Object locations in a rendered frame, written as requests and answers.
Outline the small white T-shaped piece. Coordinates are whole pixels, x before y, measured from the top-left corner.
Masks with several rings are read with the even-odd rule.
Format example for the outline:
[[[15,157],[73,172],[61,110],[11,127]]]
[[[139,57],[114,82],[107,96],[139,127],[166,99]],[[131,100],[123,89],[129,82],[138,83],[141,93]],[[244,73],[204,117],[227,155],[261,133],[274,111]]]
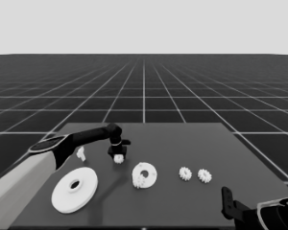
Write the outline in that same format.
[[[84,162],[86,160],[85,155],[84,155],[84,147],[80,147],[76,155],[79,159],[81,159]]]

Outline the white round carrier with pins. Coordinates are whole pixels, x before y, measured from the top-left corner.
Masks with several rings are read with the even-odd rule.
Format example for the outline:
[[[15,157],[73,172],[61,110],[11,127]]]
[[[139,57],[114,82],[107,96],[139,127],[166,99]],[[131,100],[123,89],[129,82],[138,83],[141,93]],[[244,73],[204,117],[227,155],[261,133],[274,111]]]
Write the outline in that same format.
[[[147,162],[138,163],[132,170],[132,180],[141,174],[146,178],[146,182],[144,187],[139,189],[150,188],[156,183],[157,171],[152,164]]]

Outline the large thick white disc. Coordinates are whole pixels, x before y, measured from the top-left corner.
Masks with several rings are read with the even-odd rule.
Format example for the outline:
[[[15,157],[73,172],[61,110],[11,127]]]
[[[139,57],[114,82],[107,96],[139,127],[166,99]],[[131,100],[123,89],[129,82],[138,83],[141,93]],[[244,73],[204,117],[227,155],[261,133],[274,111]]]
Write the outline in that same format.
[[[62,214],[74,213],[93,198],[97,187],[97,173],[89,167],[78,168],[57,183],[51,195],[52,205]]]

